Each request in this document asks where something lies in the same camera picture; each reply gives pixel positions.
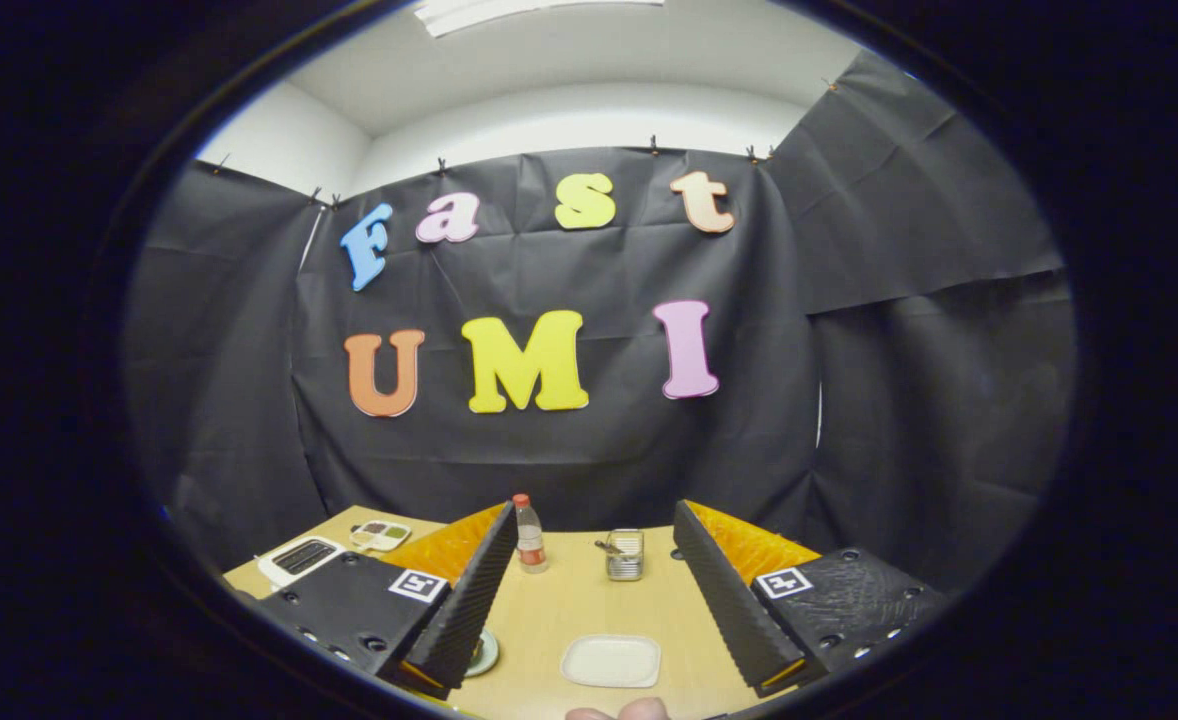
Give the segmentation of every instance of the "table surface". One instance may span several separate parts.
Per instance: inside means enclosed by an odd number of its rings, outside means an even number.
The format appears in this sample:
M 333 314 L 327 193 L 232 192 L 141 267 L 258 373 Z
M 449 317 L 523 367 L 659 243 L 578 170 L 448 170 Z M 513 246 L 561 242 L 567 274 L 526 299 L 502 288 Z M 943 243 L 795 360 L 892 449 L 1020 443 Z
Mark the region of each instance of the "table surface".
M 408 542 L 443 526 L 353 506 L 304 534 L 352 547 L 350 528 L 375 518 L 411 527 Z M 499 643 L 499 661 L 487 673 L 466 678 L 448 705 L 489 720 L 562 720 L 571 707 L 597 707 L 615 715 L 636 698 L 661 696 L 671 720 L 702 720 L 763 702 L 744 687 L 691 572 L 670 557 L 673 528 L 647 528 L 644 535 L 643 577 L 636 582 L 607 579 L 605 553 L 593 543 L 605 539 L 605 531 L 544 533 L 549 566 L 541 574 L 523 572 L 514 553 L 487 619 Z M 256 597 L 272 592 L 254 560 L 224 577 Z M 595 634 L 656 641 L 661 647 L 656 685 L 594 688 L 563 678 L 560 667 L 567 646 Z

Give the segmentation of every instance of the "white wall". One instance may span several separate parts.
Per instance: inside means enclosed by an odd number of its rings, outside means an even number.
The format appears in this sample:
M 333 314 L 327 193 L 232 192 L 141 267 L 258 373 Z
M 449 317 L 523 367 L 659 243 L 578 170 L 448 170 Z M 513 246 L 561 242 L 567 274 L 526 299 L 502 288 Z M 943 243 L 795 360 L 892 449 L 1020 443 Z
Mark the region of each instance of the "white wall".
M 240 170 L 319 199 L 348 196 L 371 138 L 291 82 L 257 97 L 201 147 L 200 160 Z
M 375 138 L 345 197 L 438 169 L 519 152 L 595 146 L 714 150 L 767 156 L 805 108 L 714 87 L 602 82 L 503 95 Z

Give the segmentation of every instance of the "foam letter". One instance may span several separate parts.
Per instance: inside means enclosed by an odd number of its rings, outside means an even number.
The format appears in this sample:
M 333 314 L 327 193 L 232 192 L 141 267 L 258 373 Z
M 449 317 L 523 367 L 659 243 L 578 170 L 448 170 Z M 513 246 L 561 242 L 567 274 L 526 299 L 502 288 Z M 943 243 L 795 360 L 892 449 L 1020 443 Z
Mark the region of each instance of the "foam letter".
M 416 237 L 421 242 L 438 242 L 444 237 L 449 242 L 469 240 L 478 233 L 478 225 L 474 223 L 474 218 L 478 217 L 478 196 L 474 192 L 452 192 L 430 202 L 432 214 L 416 225 Z
M 384 258 L 377 258 L 375 250 L 384 251 L 389 243 L 389 236 L 384 232 L 384 220 L 393 213 L 393 209 L 388 202 L 380 202 L 375 206 L 359 224 L 353 225 L 345 237 L 340 238 L 340 246 L 348 250 L 350 263 L 353 265 L 353 291 L 360 291 L 366 283 L 375 279 L 376 275 L 384 269 Z
M 719 213 L 719 206 L 713 202 L 715 194 L 727 193 L 727 186 L 721 181 L 709 181 L 708 174 L 703 172 L 684 174 L 670 183 L 670 190 L 682 193 L 686 219 L 695 227 L 704 232 L 726 232 L 736 224 L 732 213 Z
M 713 395 L 719 389 L 719 378 L 709 374 L 704 361 L 704 332 L 700 322 L 708 313 L 709 306 L 700 300 L 662 302 L 651 311 L 659 322 L 666 324 L 666 338 L 670 346 L 670 378 L 666 383 L 668 398 Z
M 389 345 L 398 350 L 398 384 L 392 395 L 375 389 L 375 351 L 380 348 L 377 333 L 357 333 L 345 341 L 350 355 L 350 398 L 357 409 L 375 418 L 396 418 L 416 401 L 416 348 L 425 341 L 422 331 L 398 331 Z
M 607 194 L 611 186 L 611 178 L 602 173 L 562 178 L 552 191 L 562 205 L 552 210 L 552 217 L 565 229 L 603 227 L 616 217 L 616 202 Z
M 512 404 L 525 410 L 535 378 L 540 376 L 540 410 L 576 410 L 589 404 L 589 394 L 580 388 L 576 369 L 576 331 L 583 324 L 573 310 L 551 310 L 540 316 L 531 329 L 527 350 L 519 350 L 499 318 L 478 318 L 465 323 L 459 333 L 474 344 L 474 412 L 501 412 L 505 398 L 497 392 L 499 378 Z

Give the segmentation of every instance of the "water bottle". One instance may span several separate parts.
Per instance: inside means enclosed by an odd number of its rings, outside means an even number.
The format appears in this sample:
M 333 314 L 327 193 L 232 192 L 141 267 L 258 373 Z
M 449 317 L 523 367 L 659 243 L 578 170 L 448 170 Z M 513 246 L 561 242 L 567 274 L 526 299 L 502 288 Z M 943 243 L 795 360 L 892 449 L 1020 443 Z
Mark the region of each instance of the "water bottle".
M 544 539 L 540 533 L 540 518 L 527 495 L 512 496 L 517 509 L 517 559 L 528 573 L 543 573 L 549 562 L 544 557 Z

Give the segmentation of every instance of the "white tray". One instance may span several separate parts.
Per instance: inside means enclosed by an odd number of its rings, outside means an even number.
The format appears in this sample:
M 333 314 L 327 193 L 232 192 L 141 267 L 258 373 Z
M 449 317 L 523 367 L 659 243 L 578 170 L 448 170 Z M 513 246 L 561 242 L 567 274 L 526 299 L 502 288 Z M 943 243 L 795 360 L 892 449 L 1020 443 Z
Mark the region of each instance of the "white tray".
M 595 688 L 649 688 L 661 674 L 661 646 L 635 635 L 585 635 L 562 655 L 562 676 Z

